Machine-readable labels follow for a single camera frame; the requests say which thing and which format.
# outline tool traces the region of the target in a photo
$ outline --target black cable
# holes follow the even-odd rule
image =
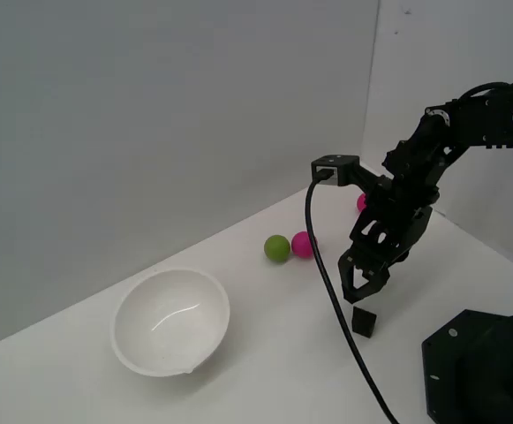
[[[482,84],[481,86],[474,87],[468,90],[466,93],[460,96],[459,100],[465,100],[469,97],[473,97],[481,93],[482,91],[493,90],[495,88],[504,88],[509,86],[507,82],[488,82],[487,84]]]
[[[325,283],[325,287],[327,288],[330,301],[332,302],[333,308],[335,309],[336,318],[338,319],[338,322],[341,325],[344,337],[348,342],[348,346],[351,348],[352,355],[354,355],[354,359],[356,360],[358,367],[362,372],[362,375],[366,379],[366,382],[368,383],[370,390],[372,391],[374,397],[378,401],[378,404],[380,405],[380,408],[382,409],[383,413],[386,414],[386,417],[388,418],[389,422],[391,422],[391,424],[399,424],[399,422],[396,420],[396,417],[394,417],[394,415],[389,410],[386,401],[384,400],[383,396],[380,393],[380,390],[376,386],[376,383],[373,381],[373,378],[370,375],[370,371],[368,371],[368,368],[364,363],[364,360],[362,359],[362,355],[360,355],[360,351],[358,350],[358,347],[356,346],[356,343],[352,338],[351,330],[348,327],[348,323],[344,319],[343,310],[341,308],[340,303],[338,302],[338,299],[336,298],[335,289],[333,288],[333,285],[330,282],[328,272],[325,269],[325,265],[323,264],[323,260],[321,258],[321,253],[319,252],[319,248],[317,247],[317,241],[315,240],[315,234],[313,232],[313,223],[311,222],[311,198],[313,197],[313,190],[315,189],[315,187],[321,181],[329,179],[333,174],[332,170],[325,169],[324,171],[326,172],[324,174],[321,174],[321,171],[317,174],[317,177],[320,179],[315,179],[309,185],[309,189],[307,190],[306,196],[306,227],[307,234],[309,234],[309,241],[311,242],[311,248],[313,249],[313,256],[315,257],[315,261],[317,262],[317,268],[319,268],[319,272],[321,273],[321,277],[323,279],[323,282]]]

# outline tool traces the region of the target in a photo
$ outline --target green ball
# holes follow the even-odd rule
[[[272,236],[264,243],[264,253],[274,262],[285,262],[290,256],[290,242],[284,236]]]

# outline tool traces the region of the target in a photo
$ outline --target white bowl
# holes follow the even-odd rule
[[[111,323],[111,345],[139,374],[191,373],[221,343],[229,317],[227,293],[212,276],[168,269],[126,295]]]

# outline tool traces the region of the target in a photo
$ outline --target small black block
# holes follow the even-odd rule
[[[370,338],[373,334],[377,317],[378,315],[376,314],[360,309],[359,307],[354,307],[354,312],[352,313],[352,331],[360,334],[360,336]]]

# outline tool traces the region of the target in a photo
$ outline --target ball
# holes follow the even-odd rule
[[[296,256],[303,259],[313,258],[313,249],[307,231],[298,232],[291,239],[291,250]]]
[[[264,253],[274,262],[286,262],[290,256],[290,242],[284,236],[272,236],[264,243]]]
[[[366,208],[366,195],[364,193],[360,194],[360,197],[358,197],[356,208],[358,212],[362,212]]]

